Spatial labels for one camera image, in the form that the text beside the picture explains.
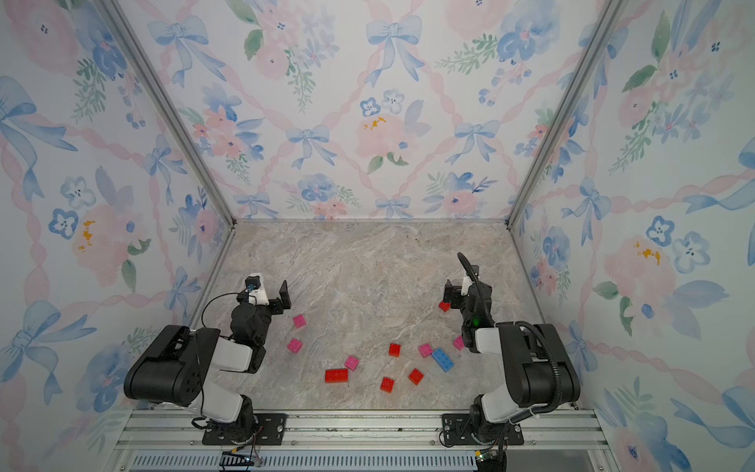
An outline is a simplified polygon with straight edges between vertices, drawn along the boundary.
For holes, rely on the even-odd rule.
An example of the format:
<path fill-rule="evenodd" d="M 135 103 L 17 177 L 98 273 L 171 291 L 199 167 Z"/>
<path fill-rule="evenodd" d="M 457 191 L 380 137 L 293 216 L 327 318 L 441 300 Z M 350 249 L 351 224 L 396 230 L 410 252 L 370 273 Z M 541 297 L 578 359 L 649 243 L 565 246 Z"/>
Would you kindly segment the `red 2x4 lego brick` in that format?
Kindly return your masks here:
<path fill-rule="evenodd" d="M 349 382 L 349 370 L 347 368 L 326 370 L 324 382 L 328 385 L 331 383 L 346 384 Z"/>

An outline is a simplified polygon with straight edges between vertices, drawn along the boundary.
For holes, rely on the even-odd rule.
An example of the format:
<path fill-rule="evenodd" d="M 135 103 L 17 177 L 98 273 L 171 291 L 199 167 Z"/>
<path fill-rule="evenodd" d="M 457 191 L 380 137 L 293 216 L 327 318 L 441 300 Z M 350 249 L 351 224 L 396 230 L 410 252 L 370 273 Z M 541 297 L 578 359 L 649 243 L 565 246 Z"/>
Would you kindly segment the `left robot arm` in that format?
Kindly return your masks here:
<path fill-rule="evenodd" d="M 263 278 L 249 275 L 236 294 L 230 336 L 218 328 L 170 324 L 129 370 L 124 393 L 129 399 L 169 403 L 194 415 L 192 426 L 206 446 L 247 446 L 269 432 L 247 395 L 228 391 L 208 378 L 212 370 L 255 374 L 265 360 L 273 317 L 291 308 L 288 284 L 267 296 Z"/>

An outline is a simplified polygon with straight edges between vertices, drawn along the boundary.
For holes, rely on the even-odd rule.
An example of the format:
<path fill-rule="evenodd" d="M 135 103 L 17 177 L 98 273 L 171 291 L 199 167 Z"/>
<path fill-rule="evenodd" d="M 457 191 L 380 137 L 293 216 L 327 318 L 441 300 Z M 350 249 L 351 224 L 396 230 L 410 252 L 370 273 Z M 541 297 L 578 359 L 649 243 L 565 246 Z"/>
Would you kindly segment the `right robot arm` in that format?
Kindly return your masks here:
<path fill-rule="evenodd" d="M 526 419 L 550 413 L 578 401 L 579 377 L 552 324 L 495 322 L 493 289 L 466 277 L 460 285 L 446 281 L 442 310 L 462 316 L 460 338 L 472 353 L 489 354 L 503 362 L 503 383 L 478 395 L 470 406 L 468 423 L 460 431 L 478 444 L 503 444 Z"/>

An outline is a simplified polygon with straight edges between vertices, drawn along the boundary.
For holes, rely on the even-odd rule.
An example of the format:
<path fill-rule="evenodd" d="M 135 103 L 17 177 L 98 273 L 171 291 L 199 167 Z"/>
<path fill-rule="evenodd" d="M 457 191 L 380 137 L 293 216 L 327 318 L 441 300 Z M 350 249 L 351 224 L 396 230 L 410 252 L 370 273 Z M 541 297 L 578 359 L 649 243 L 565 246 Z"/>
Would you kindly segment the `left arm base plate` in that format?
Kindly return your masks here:
<path fill-rule="evenodd" d="M 234 423 L 208 421 L 203 446 L 281 446 L 288 416 L 283 413 L 257 413 Z"/>

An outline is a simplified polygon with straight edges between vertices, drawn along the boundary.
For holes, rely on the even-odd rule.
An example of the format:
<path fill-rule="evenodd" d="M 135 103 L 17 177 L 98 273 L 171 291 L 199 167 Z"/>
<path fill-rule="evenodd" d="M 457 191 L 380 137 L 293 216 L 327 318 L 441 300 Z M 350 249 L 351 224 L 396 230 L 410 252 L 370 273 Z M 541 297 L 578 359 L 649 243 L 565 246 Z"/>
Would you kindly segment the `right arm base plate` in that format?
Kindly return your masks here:
<path fill-rule="evenodd" d="M 442 414 L 442 428 L 438 438 L 443 446 L 523 446 L 525 440 L 519 425 L 489 423 L 473 418 L 470 413 Z"/>

